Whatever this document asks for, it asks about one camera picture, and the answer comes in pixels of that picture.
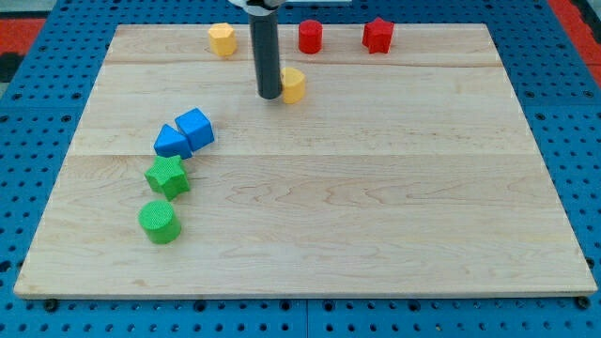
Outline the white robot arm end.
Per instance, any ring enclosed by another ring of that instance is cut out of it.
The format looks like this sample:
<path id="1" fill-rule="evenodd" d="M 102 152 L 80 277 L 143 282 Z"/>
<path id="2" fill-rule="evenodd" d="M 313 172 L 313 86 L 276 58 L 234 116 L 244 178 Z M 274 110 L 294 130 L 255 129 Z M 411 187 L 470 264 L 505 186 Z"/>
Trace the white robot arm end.
<path id="1" fill-rule="evenodd" d="M 285 0 L 228 0 L 232 5 L 242 8 L 253 16 L 267 16 L 277 10 Z"/>

